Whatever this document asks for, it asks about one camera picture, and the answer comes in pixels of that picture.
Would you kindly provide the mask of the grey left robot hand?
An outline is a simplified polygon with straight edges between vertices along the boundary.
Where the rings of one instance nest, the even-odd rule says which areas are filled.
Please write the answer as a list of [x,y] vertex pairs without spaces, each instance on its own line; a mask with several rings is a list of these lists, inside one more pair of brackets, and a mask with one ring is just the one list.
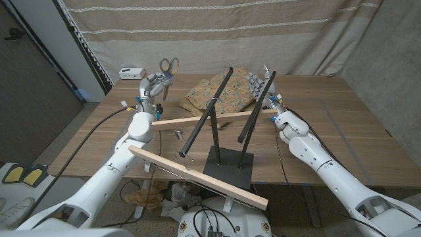
[[139,84],[139,111],[153,114],[155,112],[153,108],[155,96],[171,84],[172,78],[166,77],[163,73],[152,73],[143,78]]

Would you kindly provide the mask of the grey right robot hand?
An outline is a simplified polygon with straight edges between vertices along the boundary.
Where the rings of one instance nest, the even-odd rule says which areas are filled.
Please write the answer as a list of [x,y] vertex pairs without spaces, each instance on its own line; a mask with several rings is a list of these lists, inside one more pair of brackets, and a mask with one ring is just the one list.
[[250,72],[247,76],[247,89],[253,94],[255,100],[258,101],[263,97],[263,109],[277,109],[278,114],[283,113],[285,108],[280,103],[282,98],[280,94],[276,95],[276,86],[271,83],[268,91],[264,93],[264,89],[270,79],[271,73],[266,64],[264,64],[264,80],[260,79],[256,74]]

